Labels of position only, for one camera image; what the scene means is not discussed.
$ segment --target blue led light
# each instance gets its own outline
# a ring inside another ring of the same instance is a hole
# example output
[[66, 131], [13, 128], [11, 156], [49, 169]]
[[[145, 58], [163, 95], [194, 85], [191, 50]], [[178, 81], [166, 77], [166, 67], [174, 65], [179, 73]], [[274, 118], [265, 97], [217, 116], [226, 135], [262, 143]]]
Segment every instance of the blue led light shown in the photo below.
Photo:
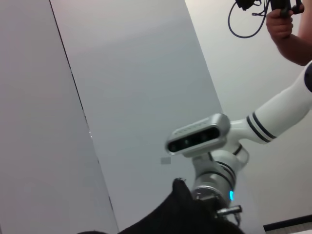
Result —
[[230, 199], [231, 199], [231, 201], [234, 201], [234, 192], [233, 191], [230, 191]]

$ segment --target white wall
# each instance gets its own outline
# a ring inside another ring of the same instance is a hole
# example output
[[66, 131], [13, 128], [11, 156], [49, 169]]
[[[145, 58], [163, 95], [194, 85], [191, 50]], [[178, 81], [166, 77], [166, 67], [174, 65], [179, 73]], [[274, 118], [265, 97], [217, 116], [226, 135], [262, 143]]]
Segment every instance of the white wall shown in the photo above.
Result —
[[[231, 119], [246, 117], [288, 87], [302, 70], [279, 54], [265, 25], [252, 39], [230, 33], [227, 18], [234, 0], [186, 3], [221, 106]], [[255, 32], [261, 18], [251, 12], [261, 8], [253, 10], [233, 11], [236, 32]], [[294, 16], [295, 33], [299, 21], [300, 16]], [[311, 122], [310, 115], [266, 146], [243, 142], [251, 154], [245, 172], [263, 224], [312, 214]]]
[[[189, 159], [167, 157], [172, 130], [221, 112], [184, 1], [52, 0], [119, 228], [194, 182]], [[264, 233], [242, 180], [243, 229]]]
[[3, 234], [117, 233], [47, 0], [0, 2]]

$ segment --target floor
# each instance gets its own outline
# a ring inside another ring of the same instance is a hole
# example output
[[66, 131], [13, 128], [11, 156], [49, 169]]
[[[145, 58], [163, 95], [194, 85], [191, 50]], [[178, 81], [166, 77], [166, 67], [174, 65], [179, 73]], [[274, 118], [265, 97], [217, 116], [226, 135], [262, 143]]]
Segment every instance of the floor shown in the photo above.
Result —
[[298, 233], [298, 232], [303, 232], [307, 230], [312, 230], [312, 222], [295, 225], [295, 226], [291, 226], [287, 228], [276, 229], [273, 231], [266, 232], [266, 234], [292, 234], [292, 233]]

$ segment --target white partition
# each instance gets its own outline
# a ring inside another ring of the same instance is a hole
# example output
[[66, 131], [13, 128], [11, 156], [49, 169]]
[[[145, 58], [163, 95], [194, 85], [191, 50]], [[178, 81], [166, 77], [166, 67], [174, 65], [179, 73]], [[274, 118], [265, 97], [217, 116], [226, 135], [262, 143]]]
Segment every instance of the white partition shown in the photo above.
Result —
[[49, 1], [0, 1], [0, 233], [116, 234]]
[[[168, 157], [177, 127], [221, 112], [181, 0], [52, 0], [120, 230], [156, 208], [189, 159]], [[263, 233], [251, 196], [245, 228]]]

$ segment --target black baseboard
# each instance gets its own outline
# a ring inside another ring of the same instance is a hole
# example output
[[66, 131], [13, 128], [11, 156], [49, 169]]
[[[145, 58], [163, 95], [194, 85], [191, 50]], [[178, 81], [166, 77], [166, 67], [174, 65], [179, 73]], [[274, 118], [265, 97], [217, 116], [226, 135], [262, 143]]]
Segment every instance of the black baseboard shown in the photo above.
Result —
[[281, 221], [277, 223], [271, 223], [271, 224], [264, 225], [263, 227], [264, 227], [264, 230], [267, 232], [267, 231], [272, 231], [275, 229], [286, 228], [286, 227], [299, 225], [303, 223], [309, 223], [309, 222], [312, 222], [312, 215], [307, 215], [307, 216], [303, 216], [299, 218], [293, 218], [293, 219], [289, 219], [289, 220], [285, 220], [285, 221]]

